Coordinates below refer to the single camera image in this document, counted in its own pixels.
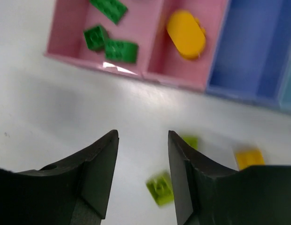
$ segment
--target green toy brick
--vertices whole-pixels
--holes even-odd
[[[167,172],[152,177],[146,182],[157,205],[162,206],[174,200],[174,193],[170,176]]]
[[[192,148],[194,149],[198,149],[198,143],[199,143],[199,140],[197,137],[195,136],[191,136],[191,135],[183,135],[181,136],[181,138],[189,144],[189,146],[191,146]]]
[[[84,37],[88,49],[101,51],[105,48],[105,41],[108,39],[108,33],[102,25],[97,25],[85,30]]]
[[[105,43],[107,60],[136,63],[138,45],[133,42],[108,39]]]
[[[128,11],[128,8],[118,0],[90,0],[90,2],[115,24],[118,24]]]

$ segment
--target yellow cube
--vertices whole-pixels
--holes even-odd
[[[251,165],[265,165],[262,153],[258,148],[242,149],[235,152],[234,155],[240,170]]]

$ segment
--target blue tray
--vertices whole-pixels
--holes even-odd
[[[279,107],[291,55],[291,0],[232,0],[207,93]]]

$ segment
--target pink box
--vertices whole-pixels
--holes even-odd
[[[121,2],[128,7],[128,12],[115,25],[88,0],[57,0],[46,56],[79,67],[203,92],[229,0]],[[199,59],[183,59],[166,32],[169,16],[180,8],[199,18],[206,30],[207,46]],[[83,31],[99,23],[111,38],[138,43],[136,64],[108,61],[104,52],[93,52],[87,48]]]

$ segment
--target yellow toy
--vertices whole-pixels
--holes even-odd
[[[168,21],[167,31],[179,53],[192,60],[200,56],[206,45],[205,29],[199,20],[185,10],[174,12]]]
[[[251,165],[265,165],[262,153],[258,148],[237,151],[235,152],[235,159],[240,170]]]

